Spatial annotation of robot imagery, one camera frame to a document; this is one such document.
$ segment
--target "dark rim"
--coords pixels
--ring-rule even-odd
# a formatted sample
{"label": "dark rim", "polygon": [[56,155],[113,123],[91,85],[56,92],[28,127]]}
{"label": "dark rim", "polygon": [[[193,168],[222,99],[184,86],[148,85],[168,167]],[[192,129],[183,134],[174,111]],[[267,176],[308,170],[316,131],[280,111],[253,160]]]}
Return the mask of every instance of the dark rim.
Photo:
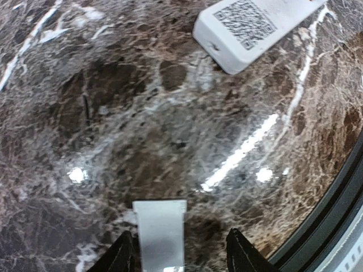
{"label": "dark rim", "polygon": [[314,271],[363,204],[363,132],[311,214],[269,259],[281,272]]}

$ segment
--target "white plastic tab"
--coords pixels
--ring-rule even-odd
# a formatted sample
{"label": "white plastic tab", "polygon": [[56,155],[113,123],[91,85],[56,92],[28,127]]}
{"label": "white plastic tab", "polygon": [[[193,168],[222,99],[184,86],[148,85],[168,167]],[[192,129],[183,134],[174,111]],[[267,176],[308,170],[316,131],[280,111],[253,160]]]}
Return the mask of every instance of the white plastic tab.
{"label": "white plastic tab", "polygon": [[199,14],[193,36],[228,74],[260,57],[327,0],[223,0]]}
{"label": "white plastic tab", "polygon": [[184,271],[185,200],[134,201],[143,272]]}

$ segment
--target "white marble vein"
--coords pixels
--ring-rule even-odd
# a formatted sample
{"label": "white marble vein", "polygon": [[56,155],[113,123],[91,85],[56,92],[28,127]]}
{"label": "white marble vein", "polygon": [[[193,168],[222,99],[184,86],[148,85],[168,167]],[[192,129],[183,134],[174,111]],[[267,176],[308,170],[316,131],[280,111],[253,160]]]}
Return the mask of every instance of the white marble vein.
{"label": "white marble vein", "polygon": [[104,17],[103,12],[98,11],[94,7],[82,7],[79,4],[73,4],[73,6],[82,10],[89,20],[98,21]]}
{"label": "white marble vein", "polygon": [[75,267],[75,270],[76,272],[84,272],[86,262],[92,262],[94,259],[97,258],[97,254],[94,251],[96,246],[94,244],[87,244],[85,246],[79,245],[77,247],[81,251],[81,253],[77,256],[77,258],[79,259],[79,263]]}
{"label": "white marble vein", "polygon": [[91,40],[97,39],[105,29],[107,29],[109,27],[114,27],[114,26],[115,26],[114,24],[107,24],[107,25],[102,26],[99,30],[96,31],[96,33],[93,35]]}
{"label": "white marble vein", "polygon": [[335,18],[335,13],[333,11],[331,11],[327,5],[325,5],[319,15],[318,18],[309,26],[309,32],[310,32],[310,42],[309,45],[307,46],[306,50],[307,50],[307,54],[305,57],[305,63],[303,68],[300,70],[298,76],[297,76],[297,82],[296,82],[296,92],[295,92],[295,96],[293,98],[293,100],[291,101],[288,111],[286,113],[286,115],[284,116],[284,121],[285,121],[285,128],[287,129],[289,124],[290,124],[290,120],[291,117],[294,113],[294,110],[296,109],[296,107],[299,105],[302,96],[304,94],[304,90],[305,90],[305,81],[307,78],[307,75],[309,74],[310,71],[310,66],[311,66],[311,62],[313,61],[313,57],[314,57],[314,52],[315,52],[315,46],[316,46],[316,30],[318,28],[318,25],[320,23],[322,23],[325,19],[325,17],[327,15],[332,15]]}
{"label": "white marble vein", "polygon": [[24,40],[22,47],[19,49],[15,57],[6,65],[6,70],[4,75],[0,80],[0,92],[3,91],[7,81],[9,80],[12,72],[15,69],[16,64],[18,63],[19,57],[21,57],[31,46],[36,35],[41,31],[43,25],[48,21],[48,19],[58,10],[61,6],[63,0],[56,0],[54,5],[50,8],[50,10],[37,22],[34,26],[33,30],[29,33],[28,37]]}
{"label": "white marble vein", "polygon": [[67,30],[69,30],[70,28],[62,28],[63,27],[63,20],[64,20],[64,17],[69,13],[69,11],[63,13],[58,21],[57,21],[57,26],[56,26],[56,29],[54,30],[47,30],[47,31],[44,31],[42,34],[41,34],[41,38],[39,40],[39,42],[42,44],[42,43],[45,43],[47,41],[50,41],[50,40],[53,40],[55,39],[56,37],[59,37],[61,36],[64,32],[66,32]]}
{"label": "white marble vein", "polygon": [[12,7],[12,10],[17,10],[18,8],[20,8],[23,5],[24,5],[24,3],[17,4],[14,7]]}

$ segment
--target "qr code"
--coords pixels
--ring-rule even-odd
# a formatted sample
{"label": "qr code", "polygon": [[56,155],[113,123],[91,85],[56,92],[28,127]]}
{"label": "qr code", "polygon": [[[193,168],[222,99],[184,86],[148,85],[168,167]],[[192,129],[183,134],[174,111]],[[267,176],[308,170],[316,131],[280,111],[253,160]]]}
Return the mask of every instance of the qr code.
{"label": "qr code", "polygon": [[214,16],[246,50],[252,49],[277,29],[251,0],[238,0]]}

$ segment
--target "brown marble countertop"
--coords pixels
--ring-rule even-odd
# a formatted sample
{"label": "brown marble countertop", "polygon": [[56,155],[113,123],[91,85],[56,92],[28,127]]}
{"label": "brown marble countertop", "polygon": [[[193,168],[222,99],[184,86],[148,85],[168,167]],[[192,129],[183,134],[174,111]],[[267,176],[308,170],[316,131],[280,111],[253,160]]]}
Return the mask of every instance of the brown marble countertop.
{"label": "brown marble countertop", "polygon": [[187,271],[226,271],[231,227],[268,256],[321,199],[362,129],[363,2],[236,76],[191,36],[213,2],[0,2],[1,271],[85,271],[163,198]]}

